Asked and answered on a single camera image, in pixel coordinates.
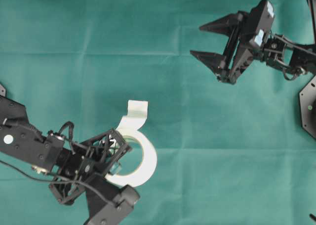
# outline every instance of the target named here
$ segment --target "hexagonal plate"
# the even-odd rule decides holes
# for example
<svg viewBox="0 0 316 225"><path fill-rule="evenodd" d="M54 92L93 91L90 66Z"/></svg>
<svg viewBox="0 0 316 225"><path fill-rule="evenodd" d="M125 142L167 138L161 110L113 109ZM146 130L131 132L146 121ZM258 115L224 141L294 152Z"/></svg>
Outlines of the hexagonal plate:
<svg viewBox="0 0 316 225"><path fill-rule="evenodd" d="M2 96L5 97L5 93L6 93L6 90L5 90L4 86L2 86L2 85L0 84L0 95L2 95Z"/></svg>
<svg viewBox="0 0 316 225"><path fill-rule="evenodd" d="M313 138L316 139L316 122L314 122L313 109L316 100L316 76L300 91L299 93L300 106L301 106L301 121L302 127Z"/></svg>

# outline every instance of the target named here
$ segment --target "mounting plate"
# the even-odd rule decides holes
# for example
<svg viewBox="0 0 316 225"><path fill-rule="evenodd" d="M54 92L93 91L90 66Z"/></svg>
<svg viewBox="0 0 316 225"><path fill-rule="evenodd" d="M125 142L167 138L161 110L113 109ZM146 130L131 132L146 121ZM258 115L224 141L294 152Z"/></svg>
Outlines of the mounting plate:
<svg viewBox="0 0 316 225"><path fill-rule="evenodd" d="M316 139L316 76L299 93L302 127Z"/></svg>

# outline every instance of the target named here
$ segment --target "green cloth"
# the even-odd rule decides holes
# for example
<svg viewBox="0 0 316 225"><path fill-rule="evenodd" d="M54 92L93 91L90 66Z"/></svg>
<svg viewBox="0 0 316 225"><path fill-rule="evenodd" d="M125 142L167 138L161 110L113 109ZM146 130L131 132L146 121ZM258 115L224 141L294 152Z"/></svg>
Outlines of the green cloth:
<svg viewBox="0 0 316 225"><path fill-rule="evenodd" d="M222 53L227 37L198 27L259 1L0 0L0 82L32 124L46 133L73 121L78 141L116 127L129 99L149 101L141 131L158 167L122 225L314 224L316 144L298 104L312 75L288 82L255 61L231 86L189 52ZM306 0L269 1L274 33L313 43ZM88 218L85 196L61 206L47 184L3 166L0 211L8 225Z"/></svg>

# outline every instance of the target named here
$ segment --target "robotic arm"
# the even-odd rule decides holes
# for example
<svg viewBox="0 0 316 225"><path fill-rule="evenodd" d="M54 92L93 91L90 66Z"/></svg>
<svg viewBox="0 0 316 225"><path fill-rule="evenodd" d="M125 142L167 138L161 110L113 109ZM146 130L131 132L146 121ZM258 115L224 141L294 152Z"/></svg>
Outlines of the robotic arm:
<svg viewBox="0 0 316 225"><path fill-rule="evenodd" d="M315 33L315 1L307 0L313 17ZM271 32L275 13L268 0L261 0L250 13L239 11L201 26L210 31L229 37L223 54L191 50L191 54L204 63L223 83L235 84L237 78L253 60L265 62L268 66L282 71L285 79L294 80L308 72L316 74L316 45L301 45L284 35ZM289 64L284 63L286 50L293 51Z"/></svg>
<svg viewBox="0 0 316 225"><path fill-rule="evenodd" d="M66 128L68 137L62 134ZM129 185L119 188L109 183L105 175L114 174L118 160L132 148L114 129L81 143L73 141L73 129L74 124L67 122L58 132L43 136L29 123L25 106L6 98L0 85L0 152L30 163L38 173L54 176L40 180L23 173L50 182L49 189L60 204L72 205L86 192L90 217L84 225L117 225L132 212L140 196ZM71 150L64 148L65 142Z"/></svg>

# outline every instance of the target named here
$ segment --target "white circle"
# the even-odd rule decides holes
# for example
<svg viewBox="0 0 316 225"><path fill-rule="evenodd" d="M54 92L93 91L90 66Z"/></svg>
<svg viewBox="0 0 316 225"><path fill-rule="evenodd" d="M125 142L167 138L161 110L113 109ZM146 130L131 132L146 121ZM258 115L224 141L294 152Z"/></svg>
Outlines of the white circle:
<svg viewBox="0 0 316 225"><path fill-rule="evenodd" d="M139 131L133 129L116 129L124 138L137 141L143 150L143 159L135 171L127 175L107 174L105 179L120 186L137 187L152 177L157 165L157 153L152 143Z"/></svg>
<svg viewBox="0 0 316 225"><path fill-rule="evenodd" d="M5 144L11 144L13 142L13 136L12 135L6 135L3 138L3 142Z"/></svg>

